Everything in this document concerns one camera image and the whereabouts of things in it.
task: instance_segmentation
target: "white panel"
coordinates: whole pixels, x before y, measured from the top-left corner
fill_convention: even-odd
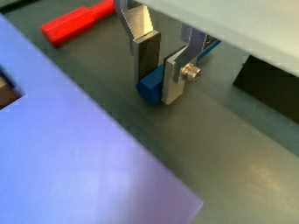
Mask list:
[[[299,76],[297,0],[139,0]]]

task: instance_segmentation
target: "red handle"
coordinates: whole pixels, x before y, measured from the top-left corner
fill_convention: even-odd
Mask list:
[[[50,44],[60,46],[90,29],[96,21],[114,11],[113,0],[105,0],[89,8],[80,7],[66,15],[44,24],[41,26],[41,32]]]

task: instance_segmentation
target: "blue panel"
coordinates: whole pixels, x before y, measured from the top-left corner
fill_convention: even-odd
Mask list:
[[[201,200],[0,16],[0,223],[183,224]]]

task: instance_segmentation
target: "gray tabletop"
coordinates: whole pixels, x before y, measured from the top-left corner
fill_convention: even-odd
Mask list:
[[[116,15],[60,49],[38,26],[97,1],[41,0],[5,14],[22,34],[204,200],[197,223],[299,223],[299,127],[232,87],[248,54],[221,43],[203,76],[169,106],[149,106]],[[161,59],[181,46],[180,22],[153,12]]]

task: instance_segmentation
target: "silver metal part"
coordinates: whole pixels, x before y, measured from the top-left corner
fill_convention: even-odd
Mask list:
[[[163,73],[163,102],[171,104],[183,94],[185,81],[195,82],[201,70],[195,66],[197,56],[203,51],[207,34],[184,25],[181,39],[189,40],[184,47],[165,62]]]
[[[177,68],[175,71],[175,79],[179,83],[183,82],[183,74],[181,74],[181,68],[185,67],[189,63],[196,65],[196,58],[203,51],[204,43],[207,39],[207,34],[195,28],[191,28],[191,41],[189,45],[181,52],[181,54],[175,59],[175,62],[177,63]]]
[[[181,77],[185,81],[193,83],[199,80],[201,75],[201,70],[189,63],[185,67],[181,68]]]
[[[134,81],[139,82],[157,67],[161,33],[151,31],[133,40]]]
[[[157,67],[161,34],[153,29],[147,6],[129,10],[126,0],[114,0],[114,7],[134,56],[134,81],[140,81]]]
[[[161,100],[165,104],[171,104],[173,100],[183,94],[184,81],[179,84],[173,77],[177,68],[175,59],[183,53],[184,49],[185,47],[164,62]]]

